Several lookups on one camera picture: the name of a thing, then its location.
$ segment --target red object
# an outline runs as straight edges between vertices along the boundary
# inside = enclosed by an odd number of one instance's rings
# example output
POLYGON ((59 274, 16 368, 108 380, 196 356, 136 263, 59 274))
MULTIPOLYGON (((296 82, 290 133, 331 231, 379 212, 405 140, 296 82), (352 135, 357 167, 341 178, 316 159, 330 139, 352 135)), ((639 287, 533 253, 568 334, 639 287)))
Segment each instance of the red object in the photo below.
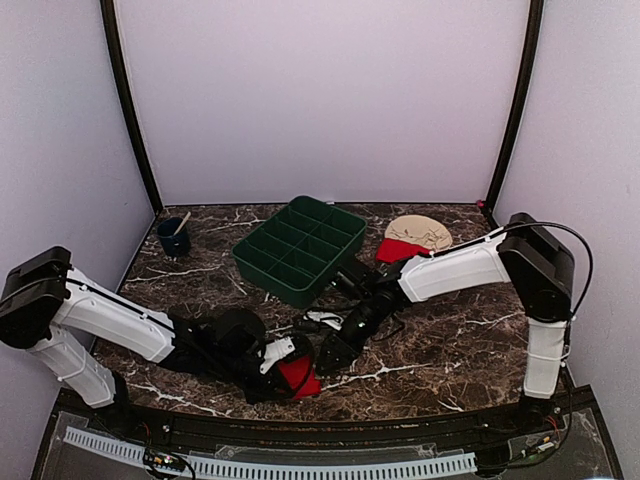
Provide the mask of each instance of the red object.
MULTIPOLYGON (((311 357, 309 355, 294 360, 291 363, 286 362, 278 362, 278 368, 284 378, 287 379, 289 386, 294 390, 300 386, 300 382, 304 380, 305 375, 309 371, 309 367, 311 367, 311 357)), ((294 400, 298 400, 302 397, 307 397, 309 395, 317 395, 322 390, 322 384, 320 380, 316 380, 316 374, 313 370, 309 374, 309 378, 302 386, 298 393, 296 393, 294 400)))
POLYGON ((430 250, 414 243, 385 238, 378 249, 376 260, 384 263, 393 263, 405 258, 411 258, 418 253, 429 253, 430 250))

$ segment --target robotic arm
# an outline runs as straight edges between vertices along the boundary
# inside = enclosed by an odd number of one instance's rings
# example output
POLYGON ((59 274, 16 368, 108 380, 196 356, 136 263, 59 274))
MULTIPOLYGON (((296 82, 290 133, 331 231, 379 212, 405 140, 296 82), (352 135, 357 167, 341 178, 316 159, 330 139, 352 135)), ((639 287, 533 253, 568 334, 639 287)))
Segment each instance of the robotic arm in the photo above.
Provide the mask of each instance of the robotic arm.
POLYGON ((178 372, 231 382, 247 401, 290 398, 278 361, 305 355, 304 337, 267 343, 266 328, 249 310, 232 309, 199 325, 170 318, 96 284, 54 247, 13 269, 0 300, 0 340, 27 350, 93 408, 126 403, 124 380, 100 365, 67 327, 92 333, 178 372))
MULTIPOLYGON (((514 215, 509 226, 523 228, 499 228, 449 250, 398 262, 373 284, 357 289, 368 298, 349 314, 338 332, 325 339, 316 371, 327 374, 348 367, 385 318, 412 303, 477 285, 512 282, 529 318, 523 393, 533 399, 549 399, 556 389, 565 331, 573 316, 574 259, 547 230, 525 226, 533 222, 527 214, 514 215)), ((362 276, 342 272, 337 286, 341 284, 353 290, 362 285, 362 276)))

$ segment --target beige plate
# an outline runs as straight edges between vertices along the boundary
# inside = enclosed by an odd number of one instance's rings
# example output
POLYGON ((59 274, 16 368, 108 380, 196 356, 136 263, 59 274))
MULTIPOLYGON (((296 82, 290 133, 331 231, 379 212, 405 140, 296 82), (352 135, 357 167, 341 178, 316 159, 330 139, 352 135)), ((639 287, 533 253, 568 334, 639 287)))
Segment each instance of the beige plate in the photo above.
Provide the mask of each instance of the beige plate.
POLYGON ((404 215, 393 220, 384 232, 385 238, 402 240, 439 252, 453 244, 447 227, 433 218, 422 215, 404 215))

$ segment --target white wall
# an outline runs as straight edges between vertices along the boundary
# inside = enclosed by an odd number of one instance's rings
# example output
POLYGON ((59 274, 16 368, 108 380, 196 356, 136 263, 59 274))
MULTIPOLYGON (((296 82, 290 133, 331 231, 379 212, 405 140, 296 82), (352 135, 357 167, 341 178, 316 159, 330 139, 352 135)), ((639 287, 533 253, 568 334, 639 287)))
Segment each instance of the white wall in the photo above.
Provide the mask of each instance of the white wall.
POLYGON ((593 386, 627 478, 640 478, 639 25, 635 0, 547 2, 497 209, 500 222, 520 210, 564 222, 593 246, 595 278, 570 365, 593 386))
POLYGON ((167 204, 475 202, 527 1, 118 1, 167 204))
MULTIPOLYGON (((152 220, 109 66, 99 2, 0 2, 0 288, 52 245, 115 287, 152 220)), ((26 479, 53 375, 0 345, 2 478, 26 479)))

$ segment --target wooden stick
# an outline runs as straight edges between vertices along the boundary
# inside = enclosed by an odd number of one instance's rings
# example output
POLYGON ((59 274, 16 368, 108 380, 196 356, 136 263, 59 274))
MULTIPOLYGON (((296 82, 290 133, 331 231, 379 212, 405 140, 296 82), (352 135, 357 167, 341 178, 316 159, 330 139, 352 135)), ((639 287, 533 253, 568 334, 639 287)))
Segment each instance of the wooden stick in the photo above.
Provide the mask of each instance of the wooden stick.
POLYGON ((173 232, 174 235, 177 235, 180 232, 180 230, 182 230, 182 227, 184 227, 184 224, 187 223, 187 220, 189 220, 190 217, 191 217, 191 212, 187 212, 187 214, 184 216, 184 218, 180 222, 180 225, 178 225, 178 228, 176 228, 176 231, 173 232))

